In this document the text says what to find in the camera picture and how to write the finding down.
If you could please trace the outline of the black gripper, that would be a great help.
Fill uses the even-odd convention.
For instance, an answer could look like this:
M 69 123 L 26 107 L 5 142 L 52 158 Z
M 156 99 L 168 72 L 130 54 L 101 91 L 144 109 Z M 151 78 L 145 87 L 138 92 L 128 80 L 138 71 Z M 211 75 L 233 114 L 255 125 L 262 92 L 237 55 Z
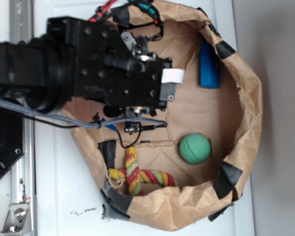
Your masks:
M 155 116 L 183 82 L 184 71 L 148 52 L 142 36 L 71 17 L 49 19 L 46 35 L 59 47 L 68 96 L 104 103 L 108 117 Z

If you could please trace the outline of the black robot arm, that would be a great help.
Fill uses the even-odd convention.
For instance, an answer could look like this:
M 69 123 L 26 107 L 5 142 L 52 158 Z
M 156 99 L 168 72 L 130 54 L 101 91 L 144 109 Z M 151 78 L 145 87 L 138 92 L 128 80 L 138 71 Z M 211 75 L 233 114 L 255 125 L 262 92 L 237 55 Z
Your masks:
M 49 19 L 46 34 L 28 43 L 0 43 L 0 98 L 23 98 L 43 114 L 81 97 L 105 104 L 109 117 L 153 116 L 183 77 L 142 36 L 71 17 Z

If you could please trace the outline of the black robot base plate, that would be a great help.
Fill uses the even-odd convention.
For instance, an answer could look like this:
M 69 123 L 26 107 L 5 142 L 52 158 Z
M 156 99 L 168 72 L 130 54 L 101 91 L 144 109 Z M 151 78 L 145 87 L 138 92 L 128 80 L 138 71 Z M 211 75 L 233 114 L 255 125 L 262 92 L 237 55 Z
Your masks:
M 0 180 L 24 154 L 23 118 L 0 108 Z

